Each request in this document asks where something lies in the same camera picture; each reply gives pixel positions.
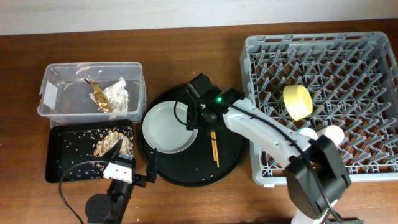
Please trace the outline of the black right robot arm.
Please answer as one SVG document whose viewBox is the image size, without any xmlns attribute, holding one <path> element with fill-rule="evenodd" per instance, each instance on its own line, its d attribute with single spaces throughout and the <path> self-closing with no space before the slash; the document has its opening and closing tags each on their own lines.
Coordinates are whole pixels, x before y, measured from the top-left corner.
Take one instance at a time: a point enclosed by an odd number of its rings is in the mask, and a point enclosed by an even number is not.
<svg viewBox="0 0 398 224">
<path fill-rule="evenodd" d="M 188 107 L 188 130 L 228 129 L 265 150 L 285 170 L 287 188 L 296 206 L 292 223 L 323 223 L 351 185 L 351 179 L 338 152 L 344 132 L 322 129 L 315 139 L 293 131 L 256 108 L 238 90 L 220 90 L 208 76 L 199 74 L 185 91 L 193 103 Z"/>
</svg>

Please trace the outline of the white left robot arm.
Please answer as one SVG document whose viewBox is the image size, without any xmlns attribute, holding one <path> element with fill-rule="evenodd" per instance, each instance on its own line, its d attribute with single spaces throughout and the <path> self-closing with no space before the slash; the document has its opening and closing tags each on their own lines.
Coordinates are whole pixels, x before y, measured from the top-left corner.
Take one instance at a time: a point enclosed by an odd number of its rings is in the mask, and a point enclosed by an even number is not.
<svg viewBox="0 0 398 224">
<path fill-rule="evenodd" d="M 120 153 L 122 140 L 119 140 L 102 156 L 107 162 L 103 177 L 111 179 L 105 194 L 95 194 L 85 205 L 88 223 L 121 223 L 135 186 L 146 187 L 148 182 L 157 179 L 157 149 L 149 153 L 146 175 L 135 173 L 136 160 L 133 156 Z"/>
</svg>

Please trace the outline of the yellow bowl with scraps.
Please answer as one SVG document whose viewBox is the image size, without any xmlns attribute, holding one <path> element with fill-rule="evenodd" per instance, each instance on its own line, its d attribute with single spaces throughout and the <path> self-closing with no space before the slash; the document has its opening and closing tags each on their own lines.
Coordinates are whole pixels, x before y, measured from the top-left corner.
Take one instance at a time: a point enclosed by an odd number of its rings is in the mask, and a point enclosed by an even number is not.
<svg viewBox="0 0 398 224">
<path fill-rule="evenodd" d="M 312 97 L 303 85 L 285 87 L 283 100 L 288 114 L 294 121 L 300 121 L 313 112 Z"/>
</svg>

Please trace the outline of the white napkin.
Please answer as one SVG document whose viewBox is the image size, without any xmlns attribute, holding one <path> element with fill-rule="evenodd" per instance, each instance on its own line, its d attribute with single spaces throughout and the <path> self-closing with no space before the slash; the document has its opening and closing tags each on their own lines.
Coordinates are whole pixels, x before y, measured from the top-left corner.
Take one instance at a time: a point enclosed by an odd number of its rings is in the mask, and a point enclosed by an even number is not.
<svg viewBox="0 0 398 224">
<path fill-rule="evenodd" d="M 111 103 L 112 113 L 128 112 L 129 95 L 125 87 L 126 81 L 121 77 L 118 82 L 102 90 Z M 97 104 L 93 92 L 89 96 Z"/>
</svg>

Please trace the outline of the grey plate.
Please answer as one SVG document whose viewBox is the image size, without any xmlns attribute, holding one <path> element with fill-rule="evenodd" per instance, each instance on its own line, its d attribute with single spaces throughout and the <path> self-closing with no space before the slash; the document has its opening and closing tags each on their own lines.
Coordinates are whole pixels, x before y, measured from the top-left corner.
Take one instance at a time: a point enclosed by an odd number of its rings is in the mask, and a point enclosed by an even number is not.
<svg viewBox="0 0 398 224">
<path fill-rule="evenodd" d="M 187 117 L 188 106 L 175 101 L 163 101 L 152 107 L 142 122 L 142 133 L 151 148 L 164 154 L 175 154 L 187 149 L 196 139 L 198 130 L 187 130 L 179 120 Z"/>
</svg>

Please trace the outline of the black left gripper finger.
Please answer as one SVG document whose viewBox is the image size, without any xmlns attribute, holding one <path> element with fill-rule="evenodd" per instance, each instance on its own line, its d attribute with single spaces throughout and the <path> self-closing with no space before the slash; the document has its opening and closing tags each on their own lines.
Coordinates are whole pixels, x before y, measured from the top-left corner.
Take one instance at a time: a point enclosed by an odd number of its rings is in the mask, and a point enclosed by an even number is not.
<svg viewBox="0 0 398 224">
<path fill-rule="evenodd" d="M 157 149 L 153 149 L 148 153 L 148 165 L 146 169 L 146 180 L 155 183 L 157 179 L 156 169 Z"/>
<path fill-rule="evenodd" d="M 108 150 L 101 158 L 106 162 L 114 162 L 119 157 L 119 152 L 121 146 L 123 144 L 123 140 L 120 139 L 110 150 Z"/>
</svg>

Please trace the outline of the light blue cup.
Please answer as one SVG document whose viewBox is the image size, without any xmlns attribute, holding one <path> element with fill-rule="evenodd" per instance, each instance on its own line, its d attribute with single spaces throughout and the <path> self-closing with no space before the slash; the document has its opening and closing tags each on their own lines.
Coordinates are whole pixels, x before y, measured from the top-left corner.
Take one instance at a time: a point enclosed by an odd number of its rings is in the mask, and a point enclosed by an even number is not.
<svg viewBox="0 0 398 224">
<path fill-rule="evenodd" d="M 318 139 L 318 134 L 317 132 L 312 129 L 312 128 L 300 128 L 299 130 L 296 131 L 296 133 L 307 136 L 311 139 L 317 140 Z"/>
</svg>

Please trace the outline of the pink cup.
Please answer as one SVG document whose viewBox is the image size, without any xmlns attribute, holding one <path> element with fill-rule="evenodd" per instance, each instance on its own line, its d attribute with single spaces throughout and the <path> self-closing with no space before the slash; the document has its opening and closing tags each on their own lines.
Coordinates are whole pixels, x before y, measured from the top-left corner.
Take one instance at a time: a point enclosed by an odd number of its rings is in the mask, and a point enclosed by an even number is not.
<svg viewBox="0 0 398 224">
<path fill-rule="evenodd" d="M 318 137 L 320 137 L 321 135 L 325 135 L 326 137 L 331 139 L 336 146 L 339 146 L 345 138 L 344 131 L 336 125 L 330 125 L 317 131 L 317 135 Z"/>
</svg>

